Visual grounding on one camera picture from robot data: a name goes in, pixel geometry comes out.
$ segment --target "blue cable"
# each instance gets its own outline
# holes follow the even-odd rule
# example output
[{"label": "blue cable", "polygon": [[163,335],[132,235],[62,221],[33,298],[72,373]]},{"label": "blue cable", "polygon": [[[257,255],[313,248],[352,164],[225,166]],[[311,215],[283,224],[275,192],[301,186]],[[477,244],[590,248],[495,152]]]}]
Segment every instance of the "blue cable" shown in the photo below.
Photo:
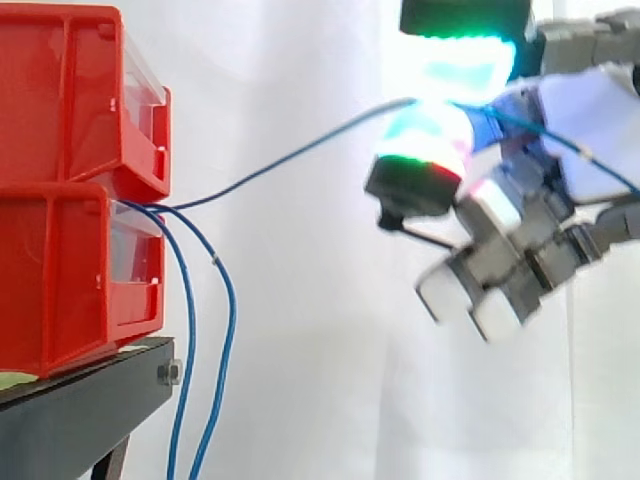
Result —
[{"label": "blue cable", "polygon": [[331,130],[329,133],[326,133],[325,135],[323,135],[322,137],[318,138],[317,140],[314,140],[311,143],[308,143],[307,145],[300,147],[299,149],[295,150],[294,152],[291,152],[288,155],[285,155],[284,157],[282,157],[279,160],[276,160],[275,162],[267,165],[266,167],[263,167],[255,172],[253,172],[250,175],[247,175],[246,177],[238,180],[237,182],[233,183],[232,185],[228,186],[227,188],[225,188],[224,190],[219,191],[218,193],[215,193],[213,195],[209,195],[207,197],[204,198],[200,198],[198,200],[193,200],[191,202],[187,202],[187,203],[182,203],[180,205],[175,205],[173,208],[176,210],[185,210],[187,208],[193,208],[193,207],[197,207],[200,205],[204,205],[205,203],[209,203],[209,202],[213,202],[215,200],[218,200],[219,198],[224,197],[225,195],[230,194],[231,192],[236,191],[238,188],[242,187],[245,183],[250,182],[251,180],[254,180],[262,175],[264,175],[265,173],[270,172],[271,170],[279,167],[280,165],[282,165],[283,163],[288,162],[289,160],[293,160],[294,158],[302,155],[303,153],[308,152],[309,150],[312,150],[316,147],[319,147],[320,145],[328,142],[329,140],[332,140],[333,138],[342,135],[343,133],[351,130],[354,127],[357,127],[358,125],[360,125],[361,123],[365,123],[373,118],[376,118],[380,115],[384,115],[390,112],[394,112],[396,110],[401,110],[403,108],[409,107],[411,105],[414,105],[415,103],[417,103],[418,100],[415,98],[402,98],[399,100],[393,100],[391,102],[387,102],[387,103],[383,103],[382,105],[379,105],[377,107],[374,107],[370,110],[367,110],[364,113],[361,113],[360,115],[352,118],[351,120],[349,120],[347,123]]},{"label": "blue cable", "polygon": [[564,145],[569,150],[577,153],[580,157],[582,157],[583,160],[585,160],[586,162],[591,163],[594,167],[596,167],[600,171],[602,171],[605,174],[609,175],[610,177],[616,179],[622,185],[627,187],[632,194],[634,194],[634,195],[636,195],[636,196],[638,196],[640,198],[640,189],[638,187],[636,187],[631,181],[629,181],[627,178],[625,178],[623,175],[621,175],[620,173],[616,172],[612,168],[606,166],[600,160],[595,158],[593,156],[593,154],[591,152],[589,152],[588,150],[585,150],[584,148],[580,147],[577,143],[569,140],[568,138],[565,138],[562,135],[558,135],[557,133],[552,132],[551,130],[548,130],[543,125],[538,125],[538,124],[533,123],[533,122],[528,122],[526,120],[522,120],[520,118],[513,117],[511,115],[507,115],[506,113],[502,113],[500,110],[497,110],[497,109],[495,109],[493,107],[472,107],[472,106],[469,106],[469,105],[457,105],[457,104],[456,104],[456,106],[458,106],[459,108],[461,108],[463,110],[469,110],[469,111],[485,113],[486,115],[489,115],[489,116],[492,116],[494,118],[497,118],[498,120],[504,120],[504,121],[512,123],[514,125],[518,125],[521,128],[525,128],[525,129],[527,129],[527,130],[529,130],[529,131],[531,131],[533,133],[536,133],[538,135],[543,135],[543,136],[549,137],[550,139],[555,140],[556,142],[560,143],[561,145]]},{"label": "blue cable", "polygon": [[187,315],[189,319],[189,341],[187,346],[187,362],[184,370],[184,379],[182,381],[182,387],[180,388],[180,399],[178,401],[178,407],[176,409],[176,416],[173,421],[173,429],[171,431],[171,441],[169,444],[169,461],[167,464],[167,480],[174,480],[176,475],[176,463],[178,456],[178,443],[180,441],[180,431],[182,429],[182,421],[184,419],[184,413],[187,406],[187,398],[189,397],[189,387],[191,386],[191,377],[193,375],[193,365],[196,357],[196,307],[193,297],[193,287],[191,286],[191,277],[189,275],[189,269],[184,259],[184,255],[180,250],[180,246],[175,237],[171,234],[171,231],[167,226],[162,223],[154,213],[147,211],[144,207],[132,203],[122,202],[129,208],[140,212],[155,223],[162,233],[169,241],[171,248],[178,260],[180,266],[180,273],[182,274],[182,281],[184,282],[184,289],[187,296]]},{"label": "blue cable", "polygon": [[227,335],[224,340],[224,346],[222,348],[222,355],[220,357],[218,379],[216,381],[216,391],[214,394],[209,419],[207,420],[207,425],[205,426],[204,433],[202,434],[202,437],[200,439],[200,444],[198,445],[198,450],[191,466],[191,473],[189,474],[189,480],[196,480],[198,478],[198,475],[200,474],[200,469],[202,468],[202,463],[207,453],[207,448],[209,447],[211,437],[213,436],[213,431],[216,427],[216,423],[218,422],[218,417],[220,416],[222,398],[224,396],[225,380],[227,376],[227,368],[229,366],[229,357],[231,356],[231,347],[233,345],[233,336],[236,328],[238,303],[236,299],[235,289],[233,287],[233,282],[231,281],[231,277],[229,276],[227,269],[220,260],[220,257],[218,257],[218,255],[216,254],[207,237],[204,236],[200,229],[195,224],[193,224],[191,220],[189,220],[175,208],[157,204],[148,205],[148,207],[154,208],[159,212],[167,212],[175,215],[185,226],[187,226],[187,228],[189,228],[189,230],[194,233],[196,237],[198,237],[209,255],[211,255],[214,265],[218,267],[220,276],[222,277],[222,280],[227,289],[227,296],[229,299],[229,323],[227,326]]}]

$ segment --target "black table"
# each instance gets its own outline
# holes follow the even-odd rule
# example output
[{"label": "black table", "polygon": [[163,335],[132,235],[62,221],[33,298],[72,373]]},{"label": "black table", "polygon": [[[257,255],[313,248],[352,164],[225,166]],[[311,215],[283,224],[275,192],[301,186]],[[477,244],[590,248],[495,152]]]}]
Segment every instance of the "black table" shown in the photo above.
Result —
[{"label": "black table", "polygon": [[150,337],[101,363],[0,392],[0,479],[120,478],[129,434],[165,403],[171,338]]}]

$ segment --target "stacked storage bins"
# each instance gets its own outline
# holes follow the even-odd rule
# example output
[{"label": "stacked storage bins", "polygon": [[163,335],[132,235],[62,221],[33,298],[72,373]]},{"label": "stacked storage bins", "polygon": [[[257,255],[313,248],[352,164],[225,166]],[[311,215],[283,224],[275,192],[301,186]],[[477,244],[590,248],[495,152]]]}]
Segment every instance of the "stacked storage bins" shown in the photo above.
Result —
[{"label": "stacked storage bins", "polygon": [[0,3],[0,372],[48,377],[163,323],[170,94],[101,6]]}]

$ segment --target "metal bolt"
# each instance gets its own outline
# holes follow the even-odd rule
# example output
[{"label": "metal bolt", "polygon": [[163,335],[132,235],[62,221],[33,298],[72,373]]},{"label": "metal bolt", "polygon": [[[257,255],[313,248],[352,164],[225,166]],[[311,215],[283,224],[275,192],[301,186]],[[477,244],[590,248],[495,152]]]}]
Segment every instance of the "metal bolt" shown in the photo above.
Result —
[{"label": "metal bolt", "polygon": [[158,381],[162,385],[180,385],[182,381],[182,361],[174,358],[158,367]]}]

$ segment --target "red plastic drawer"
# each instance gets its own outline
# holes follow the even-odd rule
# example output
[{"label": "red plastic drawer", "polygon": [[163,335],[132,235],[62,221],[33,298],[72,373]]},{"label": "red plastic drawer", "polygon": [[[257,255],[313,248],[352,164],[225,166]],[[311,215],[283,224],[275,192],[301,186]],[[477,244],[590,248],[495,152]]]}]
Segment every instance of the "red plastic drawer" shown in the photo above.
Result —
[{"label": "red plastic drawer", "polygon": [[47,377],[162,327],[162,234],[100,185],[0,189],[0,224],[0,372]]},{"label": "red plastic drawer", "polygon": [[112,7],[0,3],[0,186],[169,194],[170,94]]}]

